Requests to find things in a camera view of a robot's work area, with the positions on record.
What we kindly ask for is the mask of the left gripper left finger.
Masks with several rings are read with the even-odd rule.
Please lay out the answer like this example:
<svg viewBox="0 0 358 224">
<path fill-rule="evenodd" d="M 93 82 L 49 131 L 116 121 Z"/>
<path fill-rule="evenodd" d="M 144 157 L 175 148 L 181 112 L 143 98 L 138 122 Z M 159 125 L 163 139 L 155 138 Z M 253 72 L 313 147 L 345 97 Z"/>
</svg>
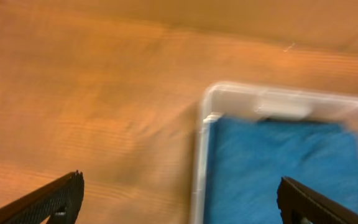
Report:
<svg viewBox="0 0 358 224">
<path fill-rule="evenodd" d="M 85 193 L 83 173 L 76 170 L 0 208 L 0 224 L 74 224 Z"/>
</svg>

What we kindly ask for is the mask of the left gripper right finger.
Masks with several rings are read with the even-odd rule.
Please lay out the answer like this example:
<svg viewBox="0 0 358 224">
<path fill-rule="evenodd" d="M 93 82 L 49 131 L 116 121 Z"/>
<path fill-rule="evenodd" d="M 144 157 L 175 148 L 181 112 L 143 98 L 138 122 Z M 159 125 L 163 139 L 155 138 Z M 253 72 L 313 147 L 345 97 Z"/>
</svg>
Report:
<svg viewBox="0 0 358 224">
<path fill-rule="evenodd" d="M 284 224 L 358 224 L 358 214 L 291 177 L 282 177 L 277 205 Z"/>
</svg>

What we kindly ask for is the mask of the blue denim jeans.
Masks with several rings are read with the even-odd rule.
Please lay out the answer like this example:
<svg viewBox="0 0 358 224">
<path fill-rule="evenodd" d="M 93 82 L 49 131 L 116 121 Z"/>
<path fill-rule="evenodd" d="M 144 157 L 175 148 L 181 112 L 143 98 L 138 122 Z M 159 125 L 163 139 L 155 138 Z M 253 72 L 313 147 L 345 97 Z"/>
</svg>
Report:
<svg viewBox="0 0 358 224">
<path fill-rule="evenodd" d="M 218 119 L 209 133 L 204 222 L 281 223 L 283 176 L 358 213 L 358 134 L 339 123 Z"/>
</svg>

